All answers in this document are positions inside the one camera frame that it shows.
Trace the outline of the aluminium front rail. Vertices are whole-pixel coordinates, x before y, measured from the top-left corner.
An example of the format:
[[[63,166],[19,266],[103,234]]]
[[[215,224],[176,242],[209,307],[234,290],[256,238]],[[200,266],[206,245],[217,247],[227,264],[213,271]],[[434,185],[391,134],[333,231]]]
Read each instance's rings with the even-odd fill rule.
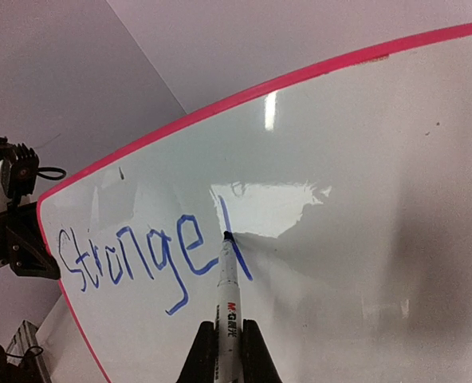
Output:
[[[52,383],[44,359],[44,349],[37,341],[38,327],[23,320],[6,347],[7,361],[31,373],[36,382]]]

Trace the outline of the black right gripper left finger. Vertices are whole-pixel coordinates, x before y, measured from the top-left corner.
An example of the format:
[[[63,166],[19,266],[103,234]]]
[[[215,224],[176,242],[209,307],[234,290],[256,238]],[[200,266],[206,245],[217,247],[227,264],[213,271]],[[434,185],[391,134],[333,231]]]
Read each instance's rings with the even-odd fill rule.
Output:
[[[215,358],[218,355],[215,325],[199,325],[177,383],[214,383]]]

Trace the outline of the pink framed whiteboard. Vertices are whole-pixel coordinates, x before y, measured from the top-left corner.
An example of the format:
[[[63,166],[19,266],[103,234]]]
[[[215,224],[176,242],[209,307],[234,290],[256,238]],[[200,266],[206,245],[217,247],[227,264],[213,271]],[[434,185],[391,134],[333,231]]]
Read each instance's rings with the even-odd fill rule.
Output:
[[[472,23],[200,109],[38,216],[107,381],[178,378],[229,231],[283,381],[472,382]]]

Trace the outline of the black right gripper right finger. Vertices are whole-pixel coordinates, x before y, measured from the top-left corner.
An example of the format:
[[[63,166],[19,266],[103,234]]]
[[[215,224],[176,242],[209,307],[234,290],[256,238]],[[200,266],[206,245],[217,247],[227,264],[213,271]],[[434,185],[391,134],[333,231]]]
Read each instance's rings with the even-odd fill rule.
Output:
[[[257,322],[244,319],[240,347],[245,383],[282,383]]]

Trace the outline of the white marker pen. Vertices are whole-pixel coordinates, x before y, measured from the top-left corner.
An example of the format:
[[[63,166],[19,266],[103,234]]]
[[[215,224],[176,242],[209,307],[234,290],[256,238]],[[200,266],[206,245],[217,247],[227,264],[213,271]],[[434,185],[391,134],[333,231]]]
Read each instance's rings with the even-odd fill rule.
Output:
[[[219,280],[216,287],[217,305],[215,335],[215,382],[243,382],[241,362],[241,295],[238,284],[238,260],[233,235],[223,233],[219,260]]]

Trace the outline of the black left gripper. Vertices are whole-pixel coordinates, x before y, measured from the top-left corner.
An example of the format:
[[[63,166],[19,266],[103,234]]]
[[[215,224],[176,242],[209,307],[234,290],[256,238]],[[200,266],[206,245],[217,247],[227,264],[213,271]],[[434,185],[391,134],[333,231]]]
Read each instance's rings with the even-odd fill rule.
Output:
[[[0,214],[0,268],[9,265],[17,276],[58,280],[61,272],[47,251],[36,207],[28,203]]]

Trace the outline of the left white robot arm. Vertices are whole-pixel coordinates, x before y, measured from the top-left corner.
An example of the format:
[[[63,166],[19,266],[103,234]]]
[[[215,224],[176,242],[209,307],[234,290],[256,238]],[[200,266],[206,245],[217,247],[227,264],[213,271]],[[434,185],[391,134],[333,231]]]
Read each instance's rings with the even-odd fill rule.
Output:
[[[46,249],[37,222],[37,205],[29,200],[37,178],[47,172],[32,148],[0,137],[0,268],[10,267],[19,277],[61,277],[57,261]],[[19,353],[0,345],[0,382],[49,382],[36,330],[25,324],[16,345]]]

